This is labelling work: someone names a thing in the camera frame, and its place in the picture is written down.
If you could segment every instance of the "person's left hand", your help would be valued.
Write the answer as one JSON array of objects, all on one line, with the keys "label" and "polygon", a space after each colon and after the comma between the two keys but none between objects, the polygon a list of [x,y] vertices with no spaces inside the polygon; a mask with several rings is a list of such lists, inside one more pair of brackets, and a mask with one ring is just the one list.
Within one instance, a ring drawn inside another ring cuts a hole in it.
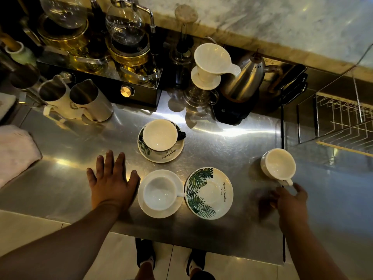
[{"label": "person's left hand", "polygon": [[96,161],[96,176],[91,168],[87,169],[87,177],[92,191],[92,208],[101,204],[111,204],[118,210],[127,210],[131,205],[139,176],[136,170],[131,172],[127,182],[125,155],[121,152],[114,163],[114,154],[111,150],[104,157],[99,155]]}]

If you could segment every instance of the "gold knob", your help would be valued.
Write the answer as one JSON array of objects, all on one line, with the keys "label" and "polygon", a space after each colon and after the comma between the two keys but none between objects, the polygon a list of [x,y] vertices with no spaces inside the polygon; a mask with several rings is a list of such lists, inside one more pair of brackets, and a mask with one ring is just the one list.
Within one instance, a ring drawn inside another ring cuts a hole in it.
[{"label": "gold knob", "polygon": [[131,90],[128,87],[125,87],[125,86],[122,86],[122,88],[120,89],[120,93],[124,97],[130,97],[131,96]]}]

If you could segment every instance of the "person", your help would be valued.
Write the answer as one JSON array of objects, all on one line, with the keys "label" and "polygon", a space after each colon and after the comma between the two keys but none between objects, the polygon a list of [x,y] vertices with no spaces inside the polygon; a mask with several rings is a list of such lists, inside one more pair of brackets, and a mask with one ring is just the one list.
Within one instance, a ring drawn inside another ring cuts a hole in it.
[{"label": "person", "polygon": [[[106,235],[120,212],[128,210],[139,176],[136,170],[126,179],[125,155],[114,162],[111,150],[99,155],[96,175],[87,169],[92,211],[76,223],[24,245],[0,258],[2,280],[80,280],[93,264]],[[278,209],[279,225],[288,242],[290,254],[301,280],[347,280],[307,224],[307,193],[294,184],[296,196],[277,188],[271,205]],[[136,238],[135,280],[153,280],[156,254],[150,240]],[[191,280],[213,280],[203,271],[206,252],[192,250],[186,272]]]}]

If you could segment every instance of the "black cup handle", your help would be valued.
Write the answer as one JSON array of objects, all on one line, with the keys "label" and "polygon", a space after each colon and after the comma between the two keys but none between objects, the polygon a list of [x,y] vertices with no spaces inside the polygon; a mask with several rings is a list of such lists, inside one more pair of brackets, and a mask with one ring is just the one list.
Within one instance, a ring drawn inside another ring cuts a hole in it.
[{"label": "black cup handle", "polygon": [[178,131],[178,140],[183,140],[186,137],[185,132]]}]

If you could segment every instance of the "person's left arm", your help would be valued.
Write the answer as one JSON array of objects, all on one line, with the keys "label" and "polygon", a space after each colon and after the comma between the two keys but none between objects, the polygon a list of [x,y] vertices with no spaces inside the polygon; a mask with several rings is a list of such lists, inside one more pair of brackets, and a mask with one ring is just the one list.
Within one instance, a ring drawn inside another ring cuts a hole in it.
[{"label": "person's left arm", "polygon": [[1,279],[83,279],[122,210],[131,205],[139,177],[125,174],[125,155],[99,156],[87,169],[93,210],[76,223],[0,257]]}]

